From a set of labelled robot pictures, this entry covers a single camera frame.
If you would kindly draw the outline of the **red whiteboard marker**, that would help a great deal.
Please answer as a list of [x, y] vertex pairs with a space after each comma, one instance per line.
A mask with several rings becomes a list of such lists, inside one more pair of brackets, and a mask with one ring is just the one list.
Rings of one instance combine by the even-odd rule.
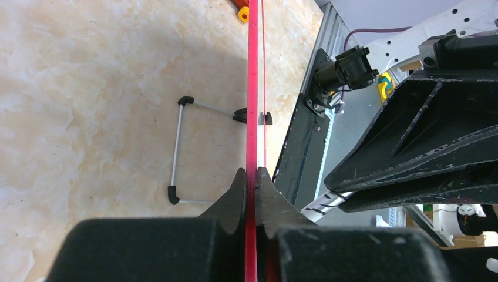
[[310, 204], [301, 209], [301, 213], [313, 222], [324, 217], [332, 209], [339, 207], [347, 198], [352, 196], [354, 192], [346, 192], [335, 194], [331, 191], [320, 195]]

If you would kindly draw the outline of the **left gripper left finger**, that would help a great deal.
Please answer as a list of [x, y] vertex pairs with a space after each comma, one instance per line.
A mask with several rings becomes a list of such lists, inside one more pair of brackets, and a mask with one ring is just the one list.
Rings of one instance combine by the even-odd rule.
[[66, 236], [48, 281], [243, 281], [247, 175], [197, 217], [89, 219]]

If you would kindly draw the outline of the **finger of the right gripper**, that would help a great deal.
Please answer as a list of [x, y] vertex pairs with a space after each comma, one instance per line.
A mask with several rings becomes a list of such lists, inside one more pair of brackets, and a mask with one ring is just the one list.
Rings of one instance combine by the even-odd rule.
[[347, 213], [414, 204], [497, 204], [497, 171], [459, 171], [354, 193]]

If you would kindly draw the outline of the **red green toy car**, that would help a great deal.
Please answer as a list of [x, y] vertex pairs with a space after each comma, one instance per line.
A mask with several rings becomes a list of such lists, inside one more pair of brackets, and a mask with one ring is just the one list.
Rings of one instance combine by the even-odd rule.
[[242, 23], [249, 22], [249, 0], [232, 0], [238, 8], [237, 16]]

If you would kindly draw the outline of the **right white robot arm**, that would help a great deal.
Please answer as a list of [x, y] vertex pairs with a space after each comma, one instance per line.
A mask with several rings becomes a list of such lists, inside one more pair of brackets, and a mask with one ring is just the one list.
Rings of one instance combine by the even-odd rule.
[[311, 109], [331, 90], [361, 89], [412, 62], [350, 153], [303, 208], [318, 219], [410, 204], [497, 203], [497, 2], [463, 1], [389, 39], [334, 61], [319, 52]]

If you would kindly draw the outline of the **pink framed whiteboard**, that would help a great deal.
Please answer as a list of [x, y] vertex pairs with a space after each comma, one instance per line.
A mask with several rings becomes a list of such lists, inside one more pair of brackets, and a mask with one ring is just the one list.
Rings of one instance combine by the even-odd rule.
[[261, 1], [248, 1], [248, 55], [247, 55], [247, 174], [245, 210], [245, 266], [244, 280], [258, 281], [256, 185], [259, 168], [259, 78], [260, 78], [260, 18]]

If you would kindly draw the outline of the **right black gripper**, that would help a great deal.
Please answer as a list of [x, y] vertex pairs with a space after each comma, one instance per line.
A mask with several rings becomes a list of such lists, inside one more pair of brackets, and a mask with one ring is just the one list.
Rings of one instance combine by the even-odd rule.
[[418, 47], [422, 71], [399, 84], [325, 178], [335, 193], [497, 164], [497, 34], [455, 31]]

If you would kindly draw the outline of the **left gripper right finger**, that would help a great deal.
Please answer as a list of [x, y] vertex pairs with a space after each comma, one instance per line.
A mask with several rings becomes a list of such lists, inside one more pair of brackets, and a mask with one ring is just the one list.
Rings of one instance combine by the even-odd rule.
[[450, 281], [441, 251], [422, 234], [319, 226], [259, 167], [255, 185], [259, 281]]

